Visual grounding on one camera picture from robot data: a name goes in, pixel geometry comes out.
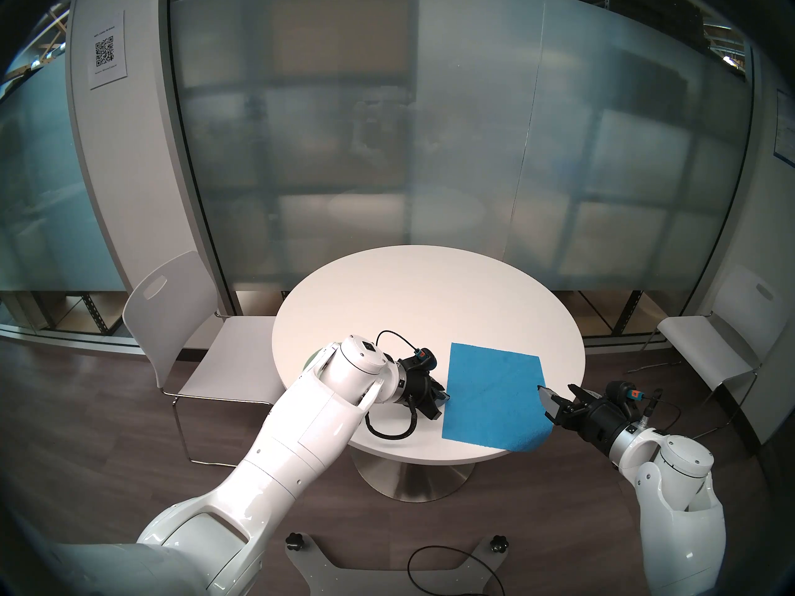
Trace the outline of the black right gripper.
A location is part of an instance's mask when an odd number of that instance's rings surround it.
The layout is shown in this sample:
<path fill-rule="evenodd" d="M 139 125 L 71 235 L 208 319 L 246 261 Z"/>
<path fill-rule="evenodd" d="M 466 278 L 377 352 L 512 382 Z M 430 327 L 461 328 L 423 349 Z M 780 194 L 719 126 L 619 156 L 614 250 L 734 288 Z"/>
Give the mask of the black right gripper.
<path fill-rule="evenodd" d="M 609 455 L 615 440 L 629 425 L 619 406 L 598 393 L 569 384 L 575 396 L 571 402 L 552 389 L 539 385 L 538 395 L 546 417 L 555 425 L 574 431 L 604 455 Z"/>

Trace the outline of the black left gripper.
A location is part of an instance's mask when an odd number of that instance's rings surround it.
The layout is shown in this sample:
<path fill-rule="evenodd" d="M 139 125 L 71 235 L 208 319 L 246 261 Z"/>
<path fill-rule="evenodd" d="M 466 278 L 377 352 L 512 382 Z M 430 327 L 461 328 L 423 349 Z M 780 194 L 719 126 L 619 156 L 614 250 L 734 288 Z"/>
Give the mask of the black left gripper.
<path fill-rule="evenodd" d="M 448 401 L 444 387 L 433 379 L 430 372 L 436 368 L 435 357 L 410 357 L 397 360 L 399 382 L 396 402 L 409 406 L 409 400 L 417 411 L 428 420 L 437 420 L 442 406 Z"/>

